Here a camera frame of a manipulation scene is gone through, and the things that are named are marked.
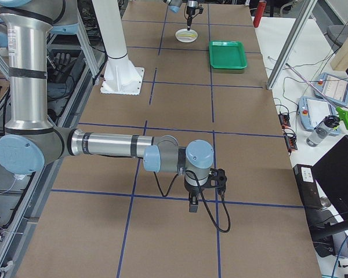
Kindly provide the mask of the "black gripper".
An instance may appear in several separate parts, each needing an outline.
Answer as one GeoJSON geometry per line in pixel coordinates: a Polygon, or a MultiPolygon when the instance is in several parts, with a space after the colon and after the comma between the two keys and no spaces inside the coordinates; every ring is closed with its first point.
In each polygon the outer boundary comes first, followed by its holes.
{"type": "Polygon", "coordinates": [[[198,211],[198,195],[200,194],[201,186],[205,184],[205,178],[199,178],[195,172],[186,170],[184,175],[184,187],[188,191],[188,202],[190,213],[198,211]]]}
{"type": "Polygon", "coordinates": [[[186,3],[186,15],[187,15],[187,30],[191,30],[191,17],[193,17],[198,8],[197,1],[188,0],[186,3]]]}

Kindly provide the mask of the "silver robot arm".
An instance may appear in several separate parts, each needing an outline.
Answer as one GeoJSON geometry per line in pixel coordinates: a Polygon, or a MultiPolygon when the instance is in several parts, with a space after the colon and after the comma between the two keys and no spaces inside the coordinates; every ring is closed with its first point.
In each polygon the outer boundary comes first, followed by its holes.
{"type": "Polygon", "coordinates": [[[186,4],[184,9],[184,17],[187,20],[187,30],[191,30],[191,25],[193,18],[198,14],[203,13],[203,7],[198,3],[198,1],[182,1],[182,0],[162,0],[165,3],[169,10],[174,13],[177,13],[180,10],[180,7],[183,3],[186,4]]]}
{"type": "Polygon", "coordinates": [[[147,171],[184,175],[189,210],[197,211],[211,185],[213,148],[204,140],[180,147],[172,136],[87,133],[48,121],[47,43],[50,32],[78,30],[76,1],[0,1],[8,29],[11,119],[0,139],[0,165],[31,174],[66,156],[139,158],[147,171]]]}

